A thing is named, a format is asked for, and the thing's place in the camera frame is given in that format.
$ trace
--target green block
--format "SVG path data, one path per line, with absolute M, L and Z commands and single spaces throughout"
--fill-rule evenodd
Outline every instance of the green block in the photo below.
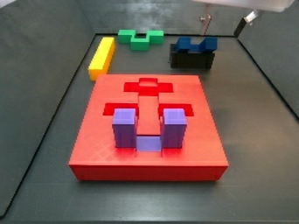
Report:
M 117 42 L 120 44 L 129 44 L 130 38 L 136 35 L 136 30 L 118 30 Z
M 130 50 L 132 51 L 148 51 L 149 49 L 149 38 L 130 38 Z
M 161 44 L 164 42 L 164 31 L 148 31 L 145 36 L 149 38 L 150 44 Z

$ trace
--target blue block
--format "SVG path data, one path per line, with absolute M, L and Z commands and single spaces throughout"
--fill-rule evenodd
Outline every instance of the blue block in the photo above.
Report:
M 174 44 L 173 50 L 177 53 L 186 53 L 190 49 L 192 39 L 189 37 L 180 37 Z
M 217 38 L 205 38 L 200 42 L 198 50 L 201 53 L 212 53 L 217 50 Z
M 165 108 L 162 110 L 162 148 L 182 147 L 182 136 L 186 128 L 186 119 L 181 108 Z
M 117 148 L 136 147 L 136 110 L 116 108 L 112 120 Z
M 137 136 L 136 150 L 137 151 L 161 151 L 161 139 L 158 136 Z
M 198 53 L 200 52 L 200 45 L 190 45 L 189 53 Z

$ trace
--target gray wall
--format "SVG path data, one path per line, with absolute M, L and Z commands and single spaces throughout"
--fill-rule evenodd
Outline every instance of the gray wall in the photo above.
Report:
M 299 116 L 299 2 L 281 13 L 265 12 L 238 40 Z
M 161 29 L 168 34 L 200 34 L 204 4 L 192 0 L 77 0 L 94 33 L 120 29 L 145 32 Z M 249 10 L 212 5 L 208 35 L 233 35 L 238 20 Z
M 0 21 L 2 216 L 94 33 L 73 0 L 14 1 Z

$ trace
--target red base plate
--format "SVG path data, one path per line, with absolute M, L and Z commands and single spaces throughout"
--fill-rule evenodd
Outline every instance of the red base plate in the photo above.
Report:
M 128 82 L 137 83 L 140 78 L 148 78 L 149 82 L 157 79 L 158 83 L 172 85 L 169 91 L 160 91 L 157 94 L 158 111 L 161 114 L 162 108 L 184 109 L 186 130 L 181 149 L 142 152 L 114 147 L 113 109 L 136 108 L 138 112 L 137 98 L 144 94 L 140 94 L 140 91 L 126 92 L 124 85 L 128 85 Z M 149 84 L 149 88 L 154 89 L 153 83 Z M 113 74 L 97 77 L 69 158 L 69 168 L 77 179 L 217 180 L 228 165 L 196 75 Z

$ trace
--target white object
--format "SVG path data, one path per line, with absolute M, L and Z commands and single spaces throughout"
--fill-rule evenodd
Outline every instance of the white object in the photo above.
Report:
M 226 6 L 236 6 L 249 8 L 252 10 L 276 11 L 280 12 L 286 9 L 294 0 L 192 0 L 205 4 L 222 4 Z

